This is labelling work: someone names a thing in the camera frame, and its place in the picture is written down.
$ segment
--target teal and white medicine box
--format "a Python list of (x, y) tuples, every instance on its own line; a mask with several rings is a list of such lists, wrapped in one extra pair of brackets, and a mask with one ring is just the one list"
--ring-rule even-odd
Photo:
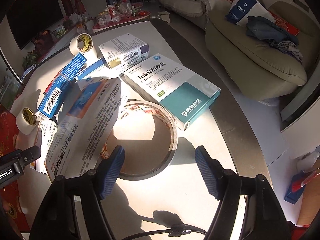
[(124, 72), (146, 100), (159, 103), (185, 130), (220, 94), (220, 88), (173, 60), (156, 54)]

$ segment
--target red brush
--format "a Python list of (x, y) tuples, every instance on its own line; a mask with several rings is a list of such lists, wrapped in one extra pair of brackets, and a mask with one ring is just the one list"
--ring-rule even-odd
[(309, 183), (313, 178), (320, 174), (320, 168), (316, 169), (311, 173), (306, 173), (304, 178), (301, 178), (292, 183), (291, 190), (292, 192), (296, 192), (302, 187), (304, 187), (307, 183)]

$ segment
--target white and blue bag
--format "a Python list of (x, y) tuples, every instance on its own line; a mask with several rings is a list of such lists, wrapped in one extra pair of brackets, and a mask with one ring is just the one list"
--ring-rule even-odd
[(262, 16), (273, 23), (276, 21), (257, 0), (233, 0), (226, 18), (233, 24), (245, 26), (248, 22), (248, 16)]

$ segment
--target table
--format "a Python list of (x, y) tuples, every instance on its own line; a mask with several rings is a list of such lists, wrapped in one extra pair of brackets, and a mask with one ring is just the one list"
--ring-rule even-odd
[(148, 11), (147, 15), (143, 15), (143, 16), (139, 16), (137, 15), (136, 17), (132, 17), (130, 19), (122, 19), (120, 22), (114, 23), (114, 22), (108, 22), (107, 24), (100, 26), (99, 23), (97, 23), (95, 26), (93, 26), (92, 30), (94, 33), (105, 30), (107, 28), (110, 27), (114, 27), (123, 23), (128, 23), (128, 22), (133, 22), (133, 21), (138, 21), (138, 20), (142, 20), (142, 19), (146, 19), (150, 17), (150, 12)]
[[(147, 42), (150, 55), (160, 53), (205, 76), (221, 88), (221, 94), (186, 131), (178, 130), (177, 151), (172, 163), (161, 173), (140, 181), (117, 180), (112, 194), (102, 202), (106, 217), (116, 239), (142, 231), (164, 229), (162, 225), (148, 222), (153, 220), (154, 211), (169, 211), (177, 214), (184, 223), (208, 230), (219, 202), (206, 189), (194, 160), (194, 149), (204, 145), (212, 158), (218, 159), (224, 168), (237, 171), (239, 175), (254, 177), (262, 173), (270, 179), (259, 144), (243, 112), (221, 79), (167, 23), (152, 19), (123, 24), (94, 34), (93, 43), (98, 47), (124, 33), (131, 33)], [(35, 110), (48, 83), (72, 57), (68, 49), (63, 49), (43, 62), (29, 79), (11, 112), (17, 115), (23, 107)], [(74, 86), (74, 97), (80, 92), (76, 88)], [(130, 98), (141, 99), (133, 90)], [(71, 100), (65, 101), (62, 111), (67, 111), (72, 103)], [(17, 147), (25, 149), (32, 146), (34, 136), (35, 131), (29, 136), (19, 134)], [(18, 180), (18, 184), (20, 204), (31, 224), (50, 181), (47, 175), (26, 167), (25, 175)], [(241, 197), (231, 239), (239, 237), (244, 208), (244, 197)], [(79, 202), (76, 202), (76, 210), (82, 239), (87, 239)], [(203, 239), (202, 235), (193, 233), (183, 237), (186, 240)], [(151, 236), (151, 239), (164, 238), (167, 236)]]

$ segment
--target potted plant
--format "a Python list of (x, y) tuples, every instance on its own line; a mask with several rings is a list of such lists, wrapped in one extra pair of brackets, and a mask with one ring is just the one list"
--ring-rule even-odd
[(30, 66), (36, 63), (37, 58), (38, 58), (38, 54), (36, 53), (35, 50), (28, 52), (26, 57), (23, 58), (23, 63), (22, 63), (23, 70), (26, 71)]

